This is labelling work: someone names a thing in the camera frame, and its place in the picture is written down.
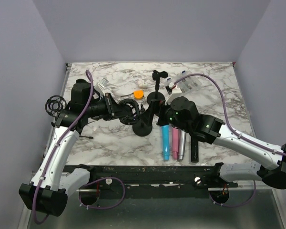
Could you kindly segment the black round base clip stand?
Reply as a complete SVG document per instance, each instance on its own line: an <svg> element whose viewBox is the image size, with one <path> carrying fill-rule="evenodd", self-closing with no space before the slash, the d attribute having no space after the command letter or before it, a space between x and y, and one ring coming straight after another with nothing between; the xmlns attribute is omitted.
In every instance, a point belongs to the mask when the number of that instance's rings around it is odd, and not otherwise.
<svg viewBox="0 0 286 229"><path fill-rule="evenodd" d="M165 97L162 93L159 92L160 89L160 79L164 78L166 79L168 77L168 73L165 71L158 72L157 70L153 71L152 78L155 81L155 91L149 93L147 96L147 103L150 105L151 101L154 99L158 100L164 100Z"/></svg>

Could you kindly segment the blue microphone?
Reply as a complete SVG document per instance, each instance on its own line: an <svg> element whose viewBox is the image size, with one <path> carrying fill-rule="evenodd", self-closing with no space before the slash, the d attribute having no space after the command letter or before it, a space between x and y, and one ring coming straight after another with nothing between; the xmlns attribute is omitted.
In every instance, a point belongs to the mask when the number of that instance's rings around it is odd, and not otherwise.
<svg viewBox="0 0 286 229"><path fill-rule="evenodd" d="M164 161L168 161L170 157L169 125L162 126L162 146L163 159Z"/></svg>

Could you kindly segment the pink microphone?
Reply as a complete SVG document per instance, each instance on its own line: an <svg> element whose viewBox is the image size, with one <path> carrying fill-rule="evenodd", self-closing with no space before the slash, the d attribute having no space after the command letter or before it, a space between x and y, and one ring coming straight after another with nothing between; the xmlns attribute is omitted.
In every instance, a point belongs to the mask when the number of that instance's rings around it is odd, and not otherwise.
<svg viewBox="0 0 286 229"><path fill-rule="evenodd" d="M177 128L172 128L172 154L173 159L178 159L179 153L179 130Z"/></svg>

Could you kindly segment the silver microphone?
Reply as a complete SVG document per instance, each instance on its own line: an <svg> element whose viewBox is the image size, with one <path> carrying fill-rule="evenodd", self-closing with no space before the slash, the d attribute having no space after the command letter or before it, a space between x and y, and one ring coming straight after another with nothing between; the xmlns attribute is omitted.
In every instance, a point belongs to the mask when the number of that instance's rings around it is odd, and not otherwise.
<svg viewBox="0 0 286 229"><path fill-rule="evenodd" d="M185 144L186 144L186 132L181 130L179 134L178 160L184 159Z"/></svg>

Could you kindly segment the black speckled microphone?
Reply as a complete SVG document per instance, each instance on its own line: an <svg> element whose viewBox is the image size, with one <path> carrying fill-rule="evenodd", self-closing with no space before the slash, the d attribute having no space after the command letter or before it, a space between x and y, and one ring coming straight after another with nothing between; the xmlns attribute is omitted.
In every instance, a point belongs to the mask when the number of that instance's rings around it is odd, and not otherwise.
<svg viewBox="0 0 286 229"><path fill-rule="evenodd" d="M191 138L190 160L192 163L199 162L199 143L195 138Z"/></svg>

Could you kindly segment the black tripod shock mount stand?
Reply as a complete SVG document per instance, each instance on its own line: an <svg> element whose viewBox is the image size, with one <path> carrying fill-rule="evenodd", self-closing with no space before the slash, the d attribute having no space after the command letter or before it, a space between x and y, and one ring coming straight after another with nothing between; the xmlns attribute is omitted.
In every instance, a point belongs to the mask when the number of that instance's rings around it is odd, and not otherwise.
<svg viewBox="0 0 286 229"><path fill-rule="evenodd" d="M88 119L90 118L87 115L89 107L98 100L99 99L97 98L92 98L85 114L83 114L79 121L71 128L71 131L76 130L81 135L84 127L88 124ZM47 114L55 119L55 121L51 123L53 127L59 128L63 126L68 128L78 118L85 105L86 103L78 104L72 101L67 103L63 97L54 95L47 100L45 110Z"/></svg>

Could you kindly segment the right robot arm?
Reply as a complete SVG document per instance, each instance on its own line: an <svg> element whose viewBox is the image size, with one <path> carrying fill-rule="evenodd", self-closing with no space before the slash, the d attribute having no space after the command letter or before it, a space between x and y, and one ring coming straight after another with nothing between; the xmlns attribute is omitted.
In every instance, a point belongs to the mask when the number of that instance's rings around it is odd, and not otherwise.
<svg viewBox="0 0 286 229"><path fill-rule="evenodd" d="M199 142L222 146L252 159L246 164L217 163L218 170L210 174L213 186L252 180L286 189L286 144L273 145L230 129L223 120L200 114L195 103L183 96L175 98L169 105L152 100L148 109L139 115L138 123L133 125L133 132L138 136L149 135L154 115L158 116L159 126L171 125Z"/></svg>

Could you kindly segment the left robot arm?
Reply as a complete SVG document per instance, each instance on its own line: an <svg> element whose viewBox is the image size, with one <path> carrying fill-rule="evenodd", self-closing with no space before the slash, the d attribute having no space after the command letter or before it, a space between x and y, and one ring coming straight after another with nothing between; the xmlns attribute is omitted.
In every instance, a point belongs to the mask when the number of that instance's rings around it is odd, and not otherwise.
<svg viewBox="0 0 286 229"><path fill-rule="evenodd" d="M65 210L69 196L81 187L92 188L103 181L96 179L93 167L79 165L70 175L62 177L68 156L79 139L89 119L126 121L132 109L124 101L116 102L110 93L101 94L93 80L79 79L71 89L71 99L66 105L62 97L48 99L46 108L51 114L56 113L53 140L46 156L29 184L21 184L19 195L25 206L32 211L46 216L60 216Z"/></svg>

